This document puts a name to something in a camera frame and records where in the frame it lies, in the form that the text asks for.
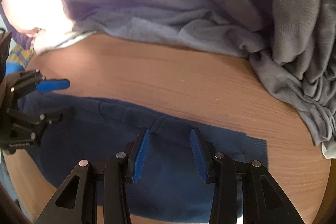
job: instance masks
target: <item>lavender cloth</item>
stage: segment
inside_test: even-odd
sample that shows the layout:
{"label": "lavender cloth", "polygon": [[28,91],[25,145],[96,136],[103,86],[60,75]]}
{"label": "lavender cloth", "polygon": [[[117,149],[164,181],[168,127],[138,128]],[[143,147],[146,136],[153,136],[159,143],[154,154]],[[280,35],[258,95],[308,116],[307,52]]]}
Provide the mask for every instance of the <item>lavender cloth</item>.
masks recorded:
{"label": "lavender cloth", "polygon": [[249,58],[336,157],[336,0],[64,0],[74,30]]}

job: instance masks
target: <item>blue gripper pad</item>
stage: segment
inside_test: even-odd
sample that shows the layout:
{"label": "blue gripper pad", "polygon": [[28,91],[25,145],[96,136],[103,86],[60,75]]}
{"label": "blue gripper pad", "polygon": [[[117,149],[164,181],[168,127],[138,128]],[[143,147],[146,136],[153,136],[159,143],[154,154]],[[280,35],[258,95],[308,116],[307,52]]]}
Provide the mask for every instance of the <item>blue gripper pad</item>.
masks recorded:
{"label": "blue gripper pad", "polygon": [[134,161],[134,173],[132,176],[132,179],[134,181],[134,183],[138,182],[138,179],[141,177],[141,173],[142,173],[142,169],[143,169],[143,165],[145,163],[145,159],[147,156],[147,152],[148,152],[148,146],[149,146],[149,131],[148,129],[146,130],[146,133],[141,141],[138,153],[135,157],[135,161]]}
{"label": "blue gripper pad", "polygon": [[198,175],[205,183],[208,178],[206,161],[205,161],[204,154],[201,149],[201,145],[196,137],[196,132],[194,129],[191,129],[191,132],[190,132],[190,145],[191,145],[191,149],[194,154],[194,159],[196,162]]}
{"label": "blue gripper pad", "polygon": [[36,90],[40,92],[49,92],[53,90],[66,90],[70,87],[70,81],[68,79],[52,79],[44,80],[36,86]]}

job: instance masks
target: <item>plaid fabric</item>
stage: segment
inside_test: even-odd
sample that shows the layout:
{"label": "plaid fabric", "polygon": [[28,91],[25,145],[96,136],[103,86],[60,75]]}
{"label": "plaid fabric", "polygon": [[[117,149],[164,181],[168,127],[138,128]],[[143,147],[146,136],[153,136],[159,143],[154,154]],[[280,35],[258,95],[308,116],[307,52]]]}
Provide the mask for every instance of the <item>plaid fabric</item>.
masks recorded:
{"label": "plaid fabric", "polygon": [[10,52],[7,61],[19,63],[24,68],[26,68],[29,60],[34,54],[35,52],[33,50],[25,50],[21,45],[16,44],[16,46]]}

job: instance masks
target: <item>wrinkled gray fabric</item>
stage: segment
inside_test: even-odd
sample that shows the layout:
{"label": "wrinkled gray fabric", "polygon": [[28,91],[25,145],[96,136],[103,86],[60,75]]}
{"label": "wrinkled gray fabric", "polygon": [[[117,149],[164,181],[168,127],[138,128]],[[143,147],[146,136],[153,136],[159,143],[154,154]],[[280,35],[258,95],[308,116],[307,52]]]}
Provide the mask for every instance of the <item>wrinkled gray fabric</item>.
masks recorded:
{"label": "wrinkled gray fabric", "polygon": [[336,157],[336,0],[63,0],[74,30],[249,58]]}

